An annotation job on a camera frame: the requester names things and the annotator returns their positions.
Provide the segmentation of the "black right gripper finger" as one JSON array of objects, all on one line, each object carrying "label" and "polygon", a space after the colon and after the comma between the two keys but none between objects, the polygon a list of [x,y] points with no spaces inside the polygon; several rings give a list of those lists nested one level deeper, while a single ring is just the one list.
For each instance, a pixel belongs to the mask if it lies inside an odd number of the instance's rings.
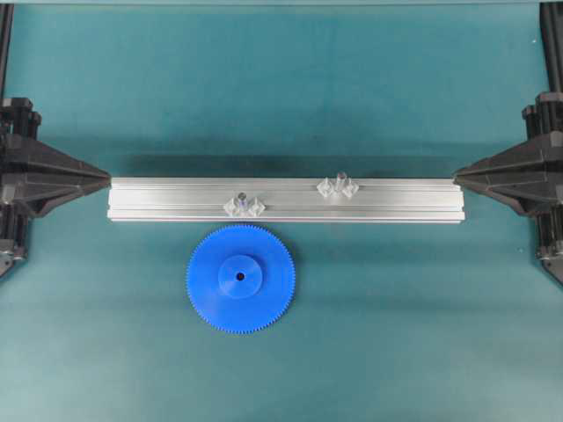
[{"label": "black right gripper finger", "polygon": [[454,178],[546,171],[561,160],[561,139],[532,139],[459,169]]},{"label": "black right gripper finger", "polygon": [[520,216],[533,217],[548,213],[562,205],[560,186],[549,182],[491,185],[468,178],[455,178],[454,183],[510,207]]}]

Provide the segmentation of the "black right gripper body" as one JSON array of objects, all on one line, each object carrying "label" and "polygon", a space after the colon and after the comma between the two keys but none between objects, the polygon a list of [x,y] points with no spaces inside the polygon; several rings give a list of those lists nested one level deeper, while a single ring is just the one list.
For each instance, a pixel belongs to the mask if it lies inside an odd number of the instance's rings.
[{"label": "black right gripper body", "polygon": [[528,139],[547,135],[543,148],[547,187],[554,194],[545,211],[534,217],[537,227],[537,258],[556,281],[562,281],[562,93],[542,92],[534,105],[523,109]]}]

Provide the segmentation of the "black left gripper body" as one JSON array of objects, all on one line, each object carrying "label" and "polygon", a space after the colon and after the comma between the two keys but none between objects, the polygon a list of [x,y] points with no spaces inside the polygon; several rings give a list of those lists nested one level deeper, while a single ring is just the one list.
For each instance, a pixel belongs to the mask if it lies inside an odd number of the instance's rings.
[{"label": "black left gripper body", "polygon": [[37,137],[41,116],[29,98],[1,101],[1,280],[27,259],[27,232],[30,219],[22,207],[13,204],[15,189],[8,187],[8,174],[22,167],[8,164],[8,135]]}]

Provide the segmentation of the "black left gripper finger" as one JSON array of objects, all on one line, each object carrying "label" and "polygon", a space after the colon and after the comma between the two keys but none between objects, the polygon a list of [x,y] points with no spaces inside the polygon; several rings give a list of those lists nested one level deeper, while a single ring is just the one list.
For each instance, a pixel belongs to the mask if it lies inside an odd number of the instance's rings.
[{"label": "black left gripper finger", "polygon": [[106,171],[64,154],[44,142],[22,135],[1,137],[1,172],[110,178]]},{"label": "black left gripper finger", "polygon": [[28,217],[44,217],[55,208],[110,186],[110,179],[78,184],[7,185],[1,190],[1,205],[12,206]]}]

